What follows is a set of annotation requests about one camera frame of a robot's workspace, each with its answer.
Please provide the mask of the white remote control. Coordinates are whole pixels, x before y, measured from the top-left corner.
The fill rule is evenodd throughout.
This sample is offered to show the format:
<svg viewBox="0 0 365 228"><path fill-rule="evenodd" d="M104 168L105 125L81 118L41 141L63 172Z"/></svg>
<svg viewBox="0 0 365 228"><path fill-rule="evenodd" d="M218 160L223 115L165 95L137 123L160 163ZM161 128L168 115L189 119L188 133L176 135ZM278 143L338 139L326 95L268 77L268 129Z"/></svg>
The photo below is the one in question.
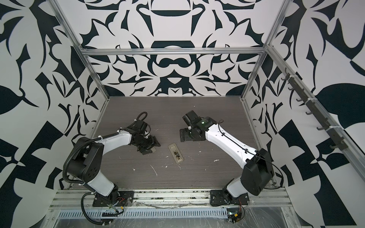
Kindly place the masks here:
<svg viewBox="0 0 365 228"><path fill-rule="evenodd" d="M180 164L184 161L183 156L175 143L168 145L168 149L177 164Z"/></svg>

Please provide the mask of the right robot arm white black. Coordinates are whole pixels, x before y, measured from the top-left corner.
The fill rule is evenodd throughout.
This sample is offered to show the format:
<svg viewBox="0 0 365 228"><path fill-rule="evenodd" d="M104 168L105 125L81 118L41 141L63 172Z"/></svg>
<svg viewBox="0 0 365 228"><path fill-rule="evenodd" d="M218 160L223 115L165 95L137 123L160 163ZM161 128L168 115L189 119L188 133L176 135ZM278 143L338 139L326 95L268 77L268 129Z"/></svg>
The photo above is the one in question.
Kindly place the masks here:
<svg viewBox="0 0 365 228"><path fill-rule="evenodd" d="M200 117L195 111L182 119L187 128L180 130L181 142L209 141L226 152L241 167L240 177L223 188L224 194L237 199L246 193L258 196L274 177L273 164L268 151L250 147L223 129L221 123L210 117Z"/></svg>

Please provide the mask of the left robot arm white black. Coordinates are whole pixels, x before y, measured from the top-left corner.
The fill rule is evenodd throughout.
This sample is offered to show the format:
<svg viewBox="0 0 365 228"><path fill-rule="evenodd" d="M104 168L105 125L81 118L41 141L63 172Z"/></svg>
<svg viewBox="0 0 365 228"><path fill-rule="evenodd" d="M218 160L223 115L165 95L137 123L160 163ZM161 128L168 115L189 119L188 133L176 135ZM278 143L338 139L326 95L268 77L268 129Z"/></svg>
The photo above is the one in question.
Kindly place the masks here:
<svg viewBox="0 0 365 228"><path fill-rule="evenodd" d="M119 198L118 187L101 171L103 156L126 145L135 146L143 155L153 153L161 145L149 130L150 126L145 121L135 120L131 126L110 135L80 138L63 165L63 180L85 186L98 199L115 204Z"/></svg>

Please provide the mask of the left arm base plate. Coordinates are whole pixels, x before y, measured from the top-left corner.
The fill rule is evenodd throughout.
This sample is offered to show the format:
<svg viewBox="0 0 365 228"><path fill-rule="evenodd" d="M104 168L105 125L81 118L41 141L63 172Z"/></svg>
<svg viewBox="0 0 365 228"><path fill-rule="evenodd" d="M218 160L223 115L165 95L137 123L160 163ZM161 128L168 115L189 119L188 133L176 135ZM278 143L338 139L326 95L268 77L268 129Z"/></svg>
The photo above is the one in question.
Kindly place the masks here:
<svg viewBox="0 0 365 228"><path fill-rule="evenodd" d="M128 206L133 203L134 193L134 191L114 191L109 196L102 196L97 193L92 206L106 207L111 204L115 207Z"/></svg>

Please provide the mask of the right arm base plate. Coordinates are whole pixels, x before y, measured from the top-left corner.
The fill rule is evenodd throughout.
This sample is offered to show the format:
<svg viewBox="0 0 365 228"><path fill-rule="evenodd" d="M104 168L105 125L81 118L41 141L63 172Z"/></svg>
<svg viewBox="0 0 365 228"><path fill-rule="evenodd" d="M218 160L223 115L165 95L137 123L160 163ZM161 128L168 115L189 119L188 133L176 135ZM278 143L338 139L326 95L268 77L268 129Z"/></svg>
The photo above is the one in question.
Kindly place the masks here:
<svg viewBox="0 0 365 228"><path fill-rule="evenodd" d="M250 200L247 193L238 198L234 198L227 190L210 190L210 205L212 207L226 205L248 205Z"/></svg>

